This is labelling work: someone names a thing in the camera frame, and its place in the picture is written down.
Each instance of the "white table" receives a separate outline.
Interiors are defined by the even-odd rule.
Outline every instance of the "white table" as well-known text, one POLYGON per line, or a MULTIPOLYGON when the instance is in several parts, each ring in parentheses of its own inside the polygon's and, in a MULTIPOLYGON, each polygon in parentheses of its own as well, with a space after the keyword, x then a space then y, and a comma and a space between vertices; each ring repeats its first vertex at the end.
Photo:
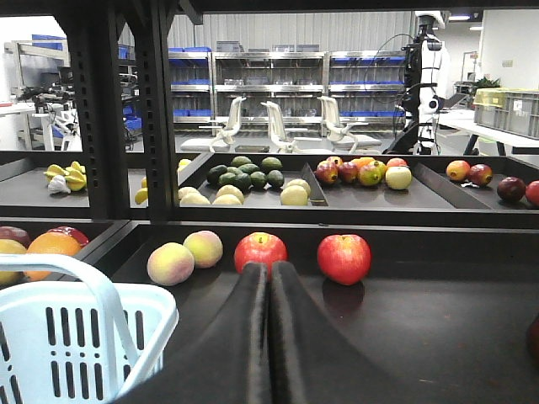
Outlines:
POLYGON ((471 135, 470 141, 464 151, 465 156, 472 153, 478 137, 495 141, 500 156, 505 156, 504 145, 511 146, 513 154, 539 154, 539 139, 530 139, 528 137, 513 135, 502 130, 490 129, 478 125, 473 122, 473 111, 466 111, 463 113, 456 110, 450 111, 447 114, 440 114, 438 124, 449 126, 471 135))

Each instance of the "garlic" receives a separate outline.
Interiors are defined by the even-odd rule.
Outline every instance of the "garlic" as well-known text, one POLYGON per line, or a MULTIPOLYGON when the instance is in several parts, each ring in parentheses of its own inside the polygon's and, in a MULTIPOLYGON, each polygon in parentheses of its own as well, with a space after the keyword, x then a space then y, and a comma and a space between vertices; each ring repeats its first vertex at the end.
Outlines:
POLYGON ((71 190, 66 185, 66 179, 63 175, 56 175, 49 182, 48 186, 51 194, 59 194, 60 192, 70 194, 71 190))

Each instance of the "red apple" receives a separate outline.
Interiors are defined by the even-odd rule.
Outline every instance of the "red apple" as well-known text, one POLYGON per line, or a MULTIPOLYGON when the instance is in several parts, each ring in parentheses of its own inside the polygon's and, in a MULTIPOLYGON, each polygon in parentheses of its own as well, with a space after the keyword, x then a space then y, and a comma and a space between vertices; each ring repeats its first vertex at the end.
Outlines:
POLYGON ((517 177, 507 177, 499 182, 496 192, 506 202, 518 202, 526 193, 526 183, 517 177))
POLYGON ((386 164, 387 168, 390 167, 407 167, 408 163, 401 157, 390 158, 386 164))
POLYGON ((355 284, 371 268, 371 248, 356 234, 327 236, 318 245, 318 266, 334 282, 355 284))
POLYGON ((18 227, 0 226, 0 239, 19 242, 25 248, 28 248, 30 245, 30 237, 28 233, 23 229, 19 229, 18 227))
POLYGON ((526 346, 533 360, 539 365, 539 316, 526 332, 526 346))
POLYGON ((487 164, 476 164, 470 167, 467 179, 480 187, 486 187, 492 181, 492 168, 487 164))
POLYGON ((323 162, 318 164, 317 170, 314 172, 314 176, 321 183, 331 185, 337 181, 337 178, 339 177, 339 170, 334 163, 323 162))
POLYGON ((234 265, 241 273, 243 265, 248 262, 265 263, 268 277, 271 276, 271 265, 275 261, 286 261, 288 252, 283 241, 273 234, 256 231, 244 237, 234 250, 234 265))
POLYGON ((343 162, 340 166, 337 166, 339 171, 339 178, 344 183, 353 183, 357 178, 357 167, 353 162, 343 162))
POLYGON ((329 162, 332 162, 337 167, 343 163, 343 159, 340 158, 339 156, 331 156, 331 157, 326 158, 326 160, 328 160, 329 162))
POLYGON ((469 172, 470 165, 464 160, 454 160, 446 167, 446 175, 451 181, 464 181, 469 172))
POLYGON ((50 229, 47 233, 64 233, 78 241, 81 247, 87 246, 90 240, 80 230, 70 226, 59 226, 50 229))
POLYGON ((532 205, 539 207, 539 180, 528 184, 526 187, 526 199, 532 205))

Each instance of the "white chair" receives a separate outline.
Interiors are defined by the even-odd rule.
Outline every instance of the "white chair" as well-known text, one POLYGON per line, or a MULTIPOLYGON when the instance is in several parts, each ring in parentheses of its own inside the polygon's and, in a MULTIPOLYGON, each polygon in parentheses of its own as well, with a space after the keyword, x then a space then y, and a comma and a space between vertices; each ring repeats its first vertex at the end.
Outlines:
POLYGON ((230 105, 228 122, 224 126, 199 126, 201 129, 217 129, 216 136, 210 139, 188 139, 181 144, 180 149, 185 152, 228 152, 234 143, 233 137, 242 127, 242 102, 246 98, 236 97, 230 105))
POLYGON ((367 135, 356 135, 350 132, 355 126, 368 125, 366 122, 351 122, 344 126, 340 122, 337 100, 326 96, 318 99, 322 102, 322 125, 328 129, 328 140, 332 142, 335 149, 347 150, 349 154, 381 154, 380 151, 372 149, 374 146, 381 146, 381 141, 367 135))
POLYGON ((271 141, 278 147, 278 152, 303 153, 303 154, 331 154, 328 149, 300 149, 298 141, 321 141, 322 139, 311 137, 294 137, 289 139, 287 133, 306 132, 306 128, 285 128, 283 114, 278 104, 267 101, 261 103, 268 110, 268 135, 271 141))

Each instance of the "dark red apple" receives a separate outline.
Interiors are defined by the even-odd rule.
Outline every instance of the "dark red apple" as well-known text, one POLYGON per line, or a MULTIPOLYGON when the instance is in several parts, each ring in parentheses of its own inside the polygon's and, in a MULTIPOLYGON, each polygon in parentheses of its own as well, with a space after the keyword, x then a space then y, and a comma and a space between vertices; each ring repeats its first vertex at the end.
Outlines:
POLYGON ((539 180, 528 184, 526 187, 526 199, 532 205, 539 207, 539 180))
POLYGON ((476 164, 470 167, 467 179, 479 187, 486 187, 492 181, 492 168, 487 164, 476 164))
POLYGON ((327 236, 318 245, 318 266, 338 284, 355 284, 371 268, 371 248, 357 234, 327 236))
POLYGON ((357 179, 357 166, 353 162, 343 162, 337 166, 339 178, 344 183, 353 183, 357 179))
POLYGON ((26 230, 13 226, 0 226, 0 239, 14 240, 21 243, 25 248, 30 245, 30 236, 26 230))
POLYGON ((321 183, 331 185, 337 181, 337 178, 339 177, 339 170, 332 162, 321 162, 318 164, 317 170, 314 172, 314 176, 321 183))
POLYGON ((539 316, 536 317, 526 332, 526 346, 531 357, 539 366, 539 316))
POLYGON ((526 193, 526 183, 517 177, 507 177, 499 182, 496 192, 506 202, 518 202, 526 193))
POLYGON ((406 160, 404 160, 403 158, 401 157, 394 157, 394 158, 390 158, 389 161, 387 162, 386 164, 386 167, 387 168, 390 168, 390 167, 407 167, 408 166, 408 163, 406 162, 406 160))

